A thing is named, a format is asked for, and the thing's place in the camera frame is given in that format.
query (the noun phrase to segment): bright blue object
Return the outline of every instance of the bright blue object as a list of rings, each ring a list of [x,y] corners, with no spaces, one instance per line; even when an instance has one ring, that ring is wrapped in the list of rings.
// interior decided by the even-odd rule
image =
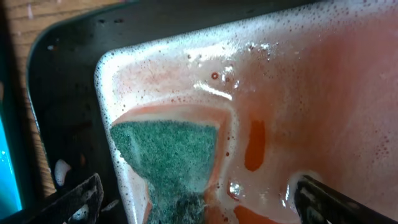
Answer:
[[[22,210],[3,120],[0,116],[0,219]]]

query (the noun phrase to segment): green scouring pad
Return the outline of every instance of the green scouring pad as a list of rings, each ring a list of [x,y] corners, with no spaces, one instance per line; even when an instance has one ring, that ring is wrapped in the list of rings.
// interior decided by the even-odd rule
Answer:
[[[111,128],[127,163],[148,184],[148,224],[204,223],[203,193],[215,159],[217,129],[183,121],[133,121]]]

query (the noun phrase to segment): wooden table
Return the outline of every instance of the wooden table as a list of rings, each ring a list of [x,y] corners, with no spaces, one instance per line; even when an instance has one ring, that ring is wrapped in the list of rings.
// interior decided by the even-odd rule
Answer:
[[[120,0],[4,0],[45,196],[54,193],[55,187],[27,96],[28,53],[36,37],[49,25],[116,2]]]

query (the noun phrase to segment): orange liquid patch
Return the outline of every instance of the orange liquid patch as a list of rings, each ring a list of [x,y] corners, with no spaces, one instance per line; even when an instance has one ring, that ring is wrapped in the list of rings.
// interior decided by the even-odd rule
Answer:
[[[239,224],[277,224],[269,218],[257,215],[256,213],[240,205],[234,209],[234,213],[236,218],[239,220]]]
[[[266,153],[266,129],[263,121],[251,121],[248,148],[244,155],[244,166],[250,171],[260,168]]]

